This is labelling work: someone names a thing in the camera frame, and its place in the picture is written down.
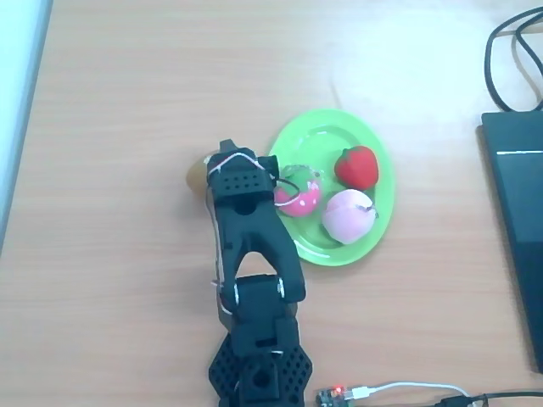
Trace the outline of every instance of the white wire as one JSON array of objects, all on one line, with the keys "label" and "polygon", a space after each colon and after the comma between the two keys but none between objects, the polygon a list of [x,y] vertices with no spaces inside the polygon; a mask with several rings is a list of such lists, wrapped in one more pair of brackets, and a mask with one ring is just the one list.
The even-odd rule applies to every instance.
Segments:
[{"label": "white wire", "polygon": [[226,164],[228,161],[230,161],[231,159],[234,159],[235,157],[243,157],[244,159],[247,159],[248,161],[250,161],[251,163],[253,163],[253,165],[257,168],[260,168],[261,170],[264,170],[266,171],[266,169],[255,159],[252,159],[250,156],[248,156],[247,154],[245,153],[234,153],[230,156],[228,156],[227,159],[225,159],[224,161],[221,161],[218,165],[216,165],[215,167],[213,167],[211,169],[211,171],[208,173],[208,175],[210,176],[211,174],[213,174],[215,171],[219,171],[221,172],[221,167]]},{"label": "white wire", "polygon": [[[466,392],[466,390],[458,387],[458,386],[455,386],[453,384],[445,384],[445,383],[426,383],[426,382],[391,382],[391,383],[387,383],[387,384],[384,384],[383,386],[378,386],[378,387],[369,387],[368,389],[370,390],[371,393],[376,393],[376,392],[382,392],[383,390],[388,390],[389,388],[392,388],[392,387],[433,387],[433,388],[448,388],[450,390],[455,390],[461,394],[463,394],[464,396],[466,397],[469,397],[471,398],[472,396],[469,395],[468,392]],[[472,407],[477,407],[477,405],[475,403],[472,403]]]},{"label": "white wire", "polygon": [[[266,171],[266,169],[256,160],[256,159],[253,159],[251,158],[250,156],[248,156],[247,154],[245,153],[234,153],[230,156],[228,156],[228,158],[226,158],[224,161],[221,161],[218,165],[216,165],[215,167],[213,167],[210,172],[208,172],[208,176],[210,176],[211,174],[213,174],[215,171],[219,171],[221,172],[221,167],[226,164],[228,161],[230,161],[231,159],[235,158],[235,157],[243,157],[244,159],[247,159],[248,161],[250,161],[255,167],[257,168],[260,168],[261,170],[264,170]],[[275,180],[276,178],[272,175],[272,174],[269,174],[269,176]],[[285,180],[281,179],[281,178],[278,178],[277,181],[280,181],[280,182],[285,182]],[[296,193],[296,195],[294,195],[291,199],[289,199],[287,202],[281,202],[281,203],[275,203],[275,206],[286,206],[286,205],[290,205],[291,203],[293,202],[296,202],[299,198],[299,192]]]}]

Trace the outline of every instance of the pink toy fruit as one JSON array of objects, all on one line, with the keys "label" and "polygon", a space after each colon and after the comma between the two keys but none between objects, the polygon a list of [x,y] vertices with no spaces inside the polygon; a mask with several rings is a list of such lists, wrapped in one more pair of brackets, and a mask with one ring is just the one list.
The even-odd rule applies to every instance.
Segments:
[{"label": "pink toy fruit", "polygon": [[372,200],[355,189],[336,193],[322,213],[322,224],[332,239],[351,244],[373,227],[377,211]]},{"label": "pink toy fruit", "polygon": [[307,216],[313,212],[321,200],[318,174],[305,165],[291,165],[284,168],[281,177],[299,188],[299,196],[292,203],[282,205],[293,199],[298,190],[286,182],[279,182],[275,190],[277,207],[293,217]]}]

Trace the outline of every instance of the toy strawberry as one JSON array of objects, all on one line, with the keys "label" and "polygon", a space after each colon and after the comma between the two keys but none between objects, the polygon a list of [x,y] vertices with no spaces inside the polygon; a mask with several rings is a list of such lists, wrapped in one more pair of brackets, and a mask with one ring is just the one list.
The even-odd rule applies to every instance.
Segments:
[{"label": "toy strawberry", "polygon": [[377,158],[371,149],[364,146],[343,150],[333,170],[347,187],[359,191],[372,188],[379,178]]},{"label": "toy strawberry", "polygon": [[292,183],[280,182],[275,190],[275,204],[286,215],[306,216],[315,210],[321,200],[318,173],[306,165],[290,165],[282,171],[281,177]]}]

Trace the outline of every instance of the toy peach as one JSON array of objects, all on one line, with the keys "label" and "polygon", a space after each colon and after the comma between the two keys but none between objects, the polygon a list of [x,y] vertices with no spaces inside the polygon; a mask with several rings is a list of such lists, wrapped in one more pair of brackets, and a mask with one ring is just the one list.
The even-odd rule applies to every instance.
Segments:
[{"label": "toy peach", "polygon": [[347,189],[328,201],[322,224],[332,239],[351,244],[372,229],[376,218],[372,200],[364,192]]}]

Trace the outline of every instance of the screw hole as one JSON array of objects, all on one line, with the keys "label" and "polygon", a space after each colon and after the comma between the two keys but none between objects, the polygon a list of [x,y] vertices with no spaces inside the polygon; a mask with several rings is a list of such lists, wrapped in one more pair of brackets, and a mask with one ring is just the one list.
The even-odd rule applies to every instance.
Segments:
[{"label": "screw hole", "polygon": [[256,374],[253,376],[253,383],[256,387],[264,388],[267,387],[268,384],[270,384],[270,375],[266,372],[260,369],[256,372]]}]

